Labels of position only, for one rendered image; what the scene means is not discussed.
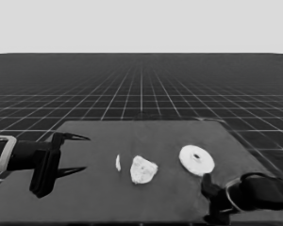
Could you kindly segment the large white disc small hole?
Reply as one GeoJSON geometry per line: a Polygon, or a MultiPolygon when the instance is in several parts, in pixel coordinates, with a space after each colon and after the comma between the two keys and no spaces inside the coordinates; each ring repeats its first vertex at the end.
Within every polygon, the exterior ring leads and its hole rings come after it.
{"type": "Polygon", "coordinates": [[[210,153],[196,145],[183,146],[178,158],[188,172],[197,176],[211,173],[215,168],[215,162],[210,153]]]}

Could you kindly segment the white round carrier with pins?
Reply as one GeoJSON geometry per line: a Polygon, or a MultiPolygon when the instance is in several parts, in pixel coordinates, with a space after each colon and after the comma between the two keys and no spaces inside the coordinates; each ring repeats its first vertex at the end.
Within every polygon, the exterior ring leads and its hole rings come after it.
{"type": "Polygon", "coordinates": [[[132,182],[135,184],[149,183],[158,170],[158,166],[140,156],[133,160],[130,174],[132,182]]]}

